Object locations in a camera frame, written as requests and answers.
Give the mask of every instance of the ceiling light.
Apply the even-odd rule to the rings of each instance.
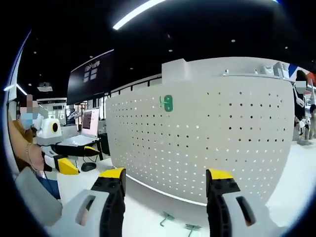
[[[143,11],[146,11],[147,9],[151,8],[152,6],[157,5],[158,3],[161,3],[165,0],[149,0],[148,2],[140,5],[138,8],[132,10],[129,14],[124,16],[119,22],[117,22],[114,26],[114,30],[118,30],[123,25],[125,25],[127,22],[129,22],[131,19],[133,19],[138,14],[142,13]]]
[[[16,87],[25,95],[27,95],[27,93],[19,86],[19,84],[16,85]]]
[[[7,91],[7,90],[10,90],[12,87],[14,87],[15,86],[15,84],[12,84],[12,85],[10,85],[10,86],[7,86],[5,89],[3,89],[4,91]]]

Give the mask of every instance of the white robot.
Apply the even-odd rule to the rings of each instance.
[[[44,171],[57,169],[62,174],[79,174],[78,169],[67,159],[68,156],[91,157],[99,151],[89,146],[59,145],[63,141],[59,119],[43,118],[39,115],[34,122],[37,129],[36,140],[41,146],[44,158]]]

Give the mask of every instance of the black display screen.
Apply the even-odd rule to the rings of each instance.
[[[92,111],[85,112],[83,115],[82,128],[90,129]]]
[[[67,105],[110,92],[113,78],[114,51],[111,50],[73,70],[69,77]]]

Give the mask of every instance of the monitor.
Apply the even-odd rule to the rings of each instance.
[[[94,108],[83,112],[81,134],[86,136],[98,137],[100,108]]]
[[[114,51],[110,50],[72,70],[68,81],[67,105],[110,92],[113,63]]]

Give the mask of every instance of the person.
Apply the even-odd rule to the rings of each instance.
[[[31,167],[41,184],[56,198],[60,199],[58,184],[42,175],[44,159],[40,146],[33,144],[32,124],[38,117],[38,103],[32,95],[26,95],[20,100],[20,116],[18,120],[9,117],[9,135],[15,161],[21,172],[25,167]]]
[[[306,82],[306,86],[307,86],[307,76],[306,74],[302,71],[302,70],[297,70],[296,72],[296,81],[305,81]],[[304,101],[304,93],[302,93],[301,90],[297,90],[296,87],[293,88],[293,96],[294,96],[294,113],[295,113],[295,117],[296,120],[301,121],[304,117],[305,117],[305,107],[301,107],[300,105],[298,105],[296,103],[296,95],[295,95],[295,91],[296,90],[296,94],[297,97],[300,98],[301,100]]]
[[[309,139],[314,139],[316,138],[316,105],[315,104],[311,105],[310,112],[311,112],[312,118],[311,118],[311,128],[310,128]]]

